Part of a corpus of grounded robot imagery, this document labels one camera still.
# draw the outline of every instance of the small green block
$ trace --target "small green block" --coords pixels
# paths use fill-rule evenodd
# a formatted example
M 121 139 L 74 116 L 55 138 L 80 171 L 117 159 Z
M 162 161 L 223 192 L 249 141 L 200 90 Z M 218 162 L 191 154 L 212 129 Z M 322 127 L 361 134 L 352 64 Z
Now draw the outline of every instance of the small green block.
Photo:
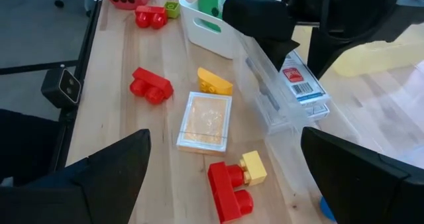
M 168 18 L 175 19 L 180 15 L 180 4 L 178 2 L 167 1 L 165 3 L 165 10 Z

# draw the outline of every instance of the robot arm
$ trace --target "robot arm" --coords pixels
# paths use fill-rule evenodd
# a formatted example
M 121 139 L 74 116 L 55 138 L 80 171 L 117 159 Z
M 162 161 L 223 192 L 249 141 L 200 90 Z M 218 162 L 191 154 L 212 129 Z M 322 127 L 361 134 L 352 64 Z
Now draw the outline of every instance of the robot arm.
M 344 51 L 423 23 L 424 0 L 226 0 L 223 20 L 254 37 L 278 70 L 299 46 L 294 27 L 313 26 L 307 65 L 319 79 Z

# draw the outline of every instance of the red duplo block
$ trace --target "red duplo block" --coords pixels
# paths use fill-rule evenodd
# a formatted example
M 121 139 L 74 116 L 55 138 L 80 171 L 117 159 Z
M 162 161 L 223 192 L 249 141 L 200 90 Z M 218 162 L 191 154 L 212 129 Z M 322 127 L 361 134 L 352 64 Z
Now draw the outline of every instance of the red duplo block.
M 238 165 L 226 166 L 224 162 L 211 164 L 207 176 L 221 223 L 252 213 L 250 194 L 246 190 L 233 190 L 243 184 L 243 170 Z
M 132 74 L 134 81 L 130 90 L 134 95 L 145 97 L 151 104 L 157 105 L 168 99 L 174 92 L 171 82 L 143 68 L 137 68 Z
M 135 10 L 135 23 L 140 28 L 162 28 L 168 22 L 168 16 L 164 7 L 138 6 Z

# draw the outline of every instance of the gray floor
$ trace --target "gray floor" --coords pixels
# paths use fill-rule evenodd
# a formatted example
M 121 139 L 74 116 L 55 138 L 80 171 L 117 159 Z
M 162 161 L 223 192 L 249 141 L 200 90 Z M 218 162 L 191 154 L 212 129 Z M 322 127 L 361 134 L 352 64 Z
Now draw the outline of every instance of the gray floor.
M 0 0 L 0 68 L 64 60 L 80 53 L 88 18 L 83 0 Z M 0 76 L 0 109 L 57 120 L 41 94 L 45 71 Z

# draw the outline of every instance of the metal table frame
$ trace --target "metal table frame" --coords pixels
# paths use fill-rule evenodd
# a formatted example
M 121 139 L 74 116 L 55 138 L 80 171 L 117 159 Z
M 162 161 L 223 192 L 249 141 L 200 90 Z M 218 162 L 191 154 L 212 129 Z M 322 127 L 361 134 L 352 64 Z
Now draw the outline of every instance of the metal table frame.
M 8 74 L 20 74 L 23 72 L 35 72 L 41 70 L 49 70 L 53 68 L 60 68 L 63 64 L 65 67 L 75 66 L 74 76 L 81 82 L 81 88 L 84 85 L 85 73 L 91 54 L 91 47 L 95 36 L 95 30 L 97 27 L 97 20 L 101 10 L 101 1 L 95 2 L 94 8 L 91 12 L 91 16 L 88 22 L 88 26 L 85 30 L 84 39 L 82 42 L 80 54 L 77 60 L 63 61 L 63 62 L 51 62 L 47 64 L 34 64 L 26 66 L 18 66 L 13 68 L 0 68 L 0 75 Z M 50 162 L 49 173 L 57 171 L 66 165 L 66 159 L 68 157 L 68 151 L 72 139 L 72 133 L 74 131 L 75 120 L 78 114 L 78 105 L 62 109 L 59 116 L 60 132 L 54 152 Z

